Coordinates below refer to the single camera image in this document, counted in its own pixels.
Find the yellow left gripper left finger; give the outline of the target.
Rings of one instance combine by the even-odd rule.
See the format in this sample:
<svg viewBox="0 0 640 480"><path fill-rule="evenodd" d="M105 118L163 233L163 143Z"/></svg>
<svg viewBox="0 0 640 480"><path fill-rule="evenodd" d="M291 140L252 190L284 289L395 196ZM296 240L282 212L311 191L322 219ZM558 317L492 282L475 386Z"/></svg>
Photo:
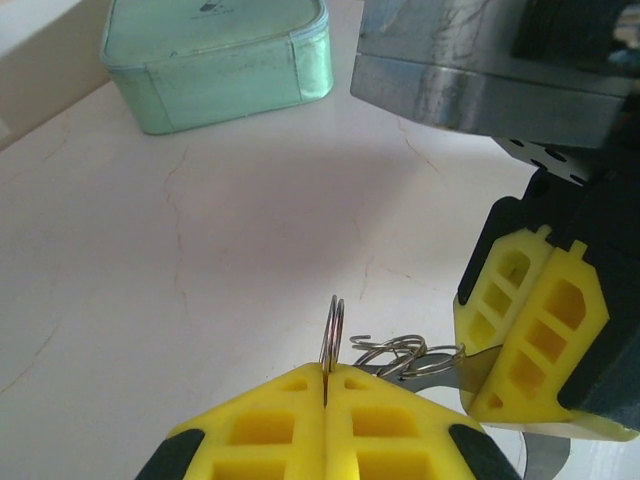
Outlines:
<svg viewBox="0 0 640 480"><path fill-rule="evenodd" d="M322 479L322 367L307 363L175 426L139 479Z"/></svg>

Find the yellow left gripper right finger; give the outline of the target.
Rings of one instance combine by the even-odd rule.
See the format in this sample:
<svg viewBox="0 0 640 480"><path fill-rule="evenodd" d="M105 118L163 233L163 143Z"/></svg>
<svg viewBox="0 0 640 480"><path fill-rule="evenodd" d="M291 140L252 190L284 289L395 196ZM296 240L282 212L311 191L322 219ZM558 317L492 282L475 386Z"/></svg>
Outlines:
<svg viewBox="0 0 640 480"><path fill-rule="evenodd" d="M327 479L518 479L475 420L355 367L328 376Z"/></svg>

